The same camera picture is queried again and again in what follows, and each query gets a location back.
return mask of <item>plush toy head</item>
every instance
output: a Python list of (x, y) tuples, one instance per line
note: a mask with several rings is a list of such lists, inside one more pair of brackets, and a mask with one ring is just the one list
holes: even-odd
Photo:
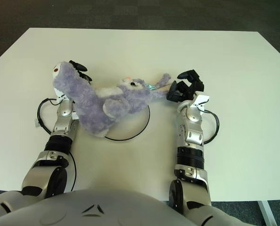
[(126, 114), (141, 111), (153, 98), (165, 97), (168, 92), (159, 88), (170, 80), (169, 74), (163, 75), (155, 90), (144, 80), (130, 77), (120, 80), (116, 87), (94, 89), (70, 63), (62, 62), (56, 67), (54, 87), (75, 101), (81, 125), (98, 137), (104, 137)]

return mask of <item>plush toy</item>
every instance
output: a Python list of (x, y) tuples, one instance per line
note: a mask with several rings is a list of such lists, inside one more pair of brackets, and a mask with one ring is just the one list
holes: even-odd
[(54, 87), (75, 102), (81, 125), (98, 137), (104, 137), (109, 128), (126, 114), (141, 111), (153, 98), (165, 97), (168, 89), (159, 88), (170, 80), (170, 75), (164, 74), (153, 87), (144, 80), (127, 77), (116, 87), (94, 89), (72, 64), (62, 62), (58, 68)]

